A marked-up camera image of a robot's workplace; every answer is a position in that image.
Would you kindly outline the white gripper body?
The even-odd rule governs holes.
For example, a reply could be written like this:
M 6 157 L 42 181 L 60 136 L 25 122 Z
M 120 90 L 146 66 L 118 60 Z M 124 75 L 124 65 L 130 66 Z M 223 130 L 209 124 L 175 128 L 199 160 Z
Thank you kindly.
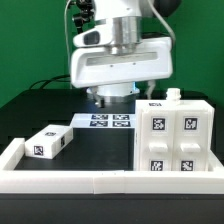
M 164 79 L 173 72 L 171 39 L 143 39 L 135 51 L 112 55 L 106 47 L 80 48 L 71 58 L 71 83 L 76 88 Z

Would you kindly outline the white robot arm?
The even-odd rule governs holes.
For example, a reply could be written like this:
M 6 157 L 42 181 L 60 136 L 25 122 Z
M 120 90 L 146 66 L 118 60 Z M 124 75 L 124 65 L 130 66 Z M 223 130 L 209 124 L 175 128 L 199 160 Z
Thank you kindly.
M 77 0 L 80 16 L 75 23 L 80 31 L 73 39 L 71 84 L 85 88 L 100 107 L 137 94 L 135 84 L 140 81 L 152 91 L 157 79 L 173 72 L 171 49 L 176 38 L 172 30 L 166 36 L 144 34 L 141 19 L 156 17 L 164 22 L 181 1 Z M 95 26 L 82 31 L 89 20 Z

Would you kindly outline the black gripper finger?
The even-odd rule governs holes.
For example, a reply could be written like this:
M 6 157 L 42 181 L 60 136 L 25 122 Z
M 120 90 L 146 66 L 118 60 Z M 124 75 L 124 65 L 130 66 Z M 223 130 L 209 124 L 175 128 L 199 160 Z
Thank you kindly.
M 93 88 L 93 96 L 94 96 L 94 99 L 95 99 L 96 106 L 99 107 L 99 108 L 104 108 L 105 107 L 105 100 L 104 100 L 103 97 L 101 97 L 98 94 L 98 88 L 97 87 Z
M 154 81 L 148 81 L 146 95 L 148 99 L 151 99 L 152 92 L 154 90 Z

